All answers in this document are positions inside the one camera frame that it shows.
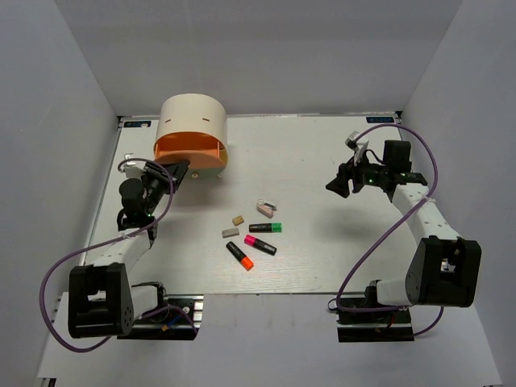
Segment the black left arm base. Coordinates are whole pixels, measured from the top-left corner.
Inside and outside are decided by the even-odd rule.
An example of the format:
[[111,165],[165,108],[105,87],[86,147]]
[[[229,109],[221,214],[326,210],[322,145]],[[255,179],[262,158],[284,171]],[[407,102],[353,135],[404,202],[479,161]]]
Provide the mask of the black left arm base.
[[164,296],[167,309],[151,317],[139,318],[129,335],[120,340],[193,341],[202,324],[203,295]]

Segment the tan small eraser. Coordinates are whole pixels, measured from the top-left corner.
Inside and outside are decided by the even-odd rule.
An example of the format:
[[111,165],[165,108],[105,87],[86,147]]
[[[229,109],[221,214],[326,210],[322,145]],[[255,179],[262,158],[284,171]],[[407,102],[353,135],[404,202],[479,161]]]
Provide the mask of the tan small eraser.
[[237,217],[233,218],[233,219],[232,219],[232,222],[233,222],[233,224],[237,227],[237,226],[239,226],[239,225],[241,225],[241,224],[243,224],[243,223],[244,223],[244,219],[243,219],[243,217],[242,217],[242,216],[240,216],[240,215],[239,215],[239,216],[237,216]]

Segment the grey white eraser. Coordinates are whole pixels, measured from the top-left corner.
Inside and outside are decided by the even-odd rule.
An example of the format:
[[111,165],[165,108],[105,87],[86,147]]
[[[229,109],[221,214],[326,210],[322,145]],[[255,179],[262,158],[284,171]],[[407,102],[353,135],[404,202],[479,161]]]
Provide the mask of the grey white eraser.
[[221,235],[223,238],[230,238],[239,235],[239,228],[233,227],[230,229],[222,230]]

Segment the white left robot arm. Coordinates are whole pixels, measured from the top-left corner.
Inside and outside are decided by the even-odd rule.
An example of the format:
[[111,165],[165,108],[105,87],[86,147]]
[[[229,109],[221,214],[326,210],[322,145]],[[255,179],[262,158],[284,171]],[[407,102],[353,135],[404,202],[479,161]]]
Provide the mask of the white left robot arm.
[[122,168],[126,179],[119,186],[122,208],[116,220],[121,240],[69,274],[68,329],[74,339],[126,336],[139,318],[160,322],[169,316],[163,285],[133,285],[129,273],[156,241],[155,209],[162,198],[173,197],[188,169],[187,160]]

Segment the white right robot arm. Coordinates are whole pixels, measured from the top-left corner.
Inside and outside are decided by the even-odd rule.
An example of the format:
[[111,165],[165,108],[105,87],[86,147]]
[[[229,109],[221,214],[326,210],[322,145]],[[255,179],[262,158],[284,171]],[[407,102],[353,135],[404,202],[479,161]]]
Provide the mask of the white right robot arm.
[[358,306],[342,310],[365,313],[380,322],[393,310],[413,305],[466,308],[472,305],[481,262],[481,246],[464,239],[432,201],[432,190],[420,173],[411,169],[411,145],[387,140],[382,161],[368,160],[368,141],[348,138],[353,157],[339,166],[327,190],[347,198],[366,185],[380,188],[402,214],[417,244],[406,273],[396,279],[374,280]]

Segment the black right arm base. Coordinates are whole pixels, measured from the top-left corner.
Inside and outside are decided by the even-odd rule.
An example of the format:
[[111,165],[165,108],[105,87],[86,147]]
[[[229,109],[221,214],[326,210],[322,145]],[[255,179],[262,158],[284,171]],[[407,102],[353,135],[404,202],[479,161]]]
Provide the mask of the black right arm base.
[[339,310],[332,298],[327,307],[337,318],[340,343],[394,343],[414,340],[408,310],[375,313],[350,313]]

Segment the orange top drawer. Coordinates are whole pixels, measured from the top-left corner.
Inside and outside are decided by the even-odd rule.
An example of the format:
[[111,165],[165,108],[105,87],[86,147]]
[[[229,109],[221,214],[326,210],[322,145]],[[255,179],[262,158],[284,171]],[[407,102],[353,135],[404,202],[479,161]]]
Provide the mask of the orange top drawer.
[[212,135],[184,131],[164,135],[154,145],[155,161],[173,164],[188,160],[193,169],[225,168],[228,155],[222,141]]

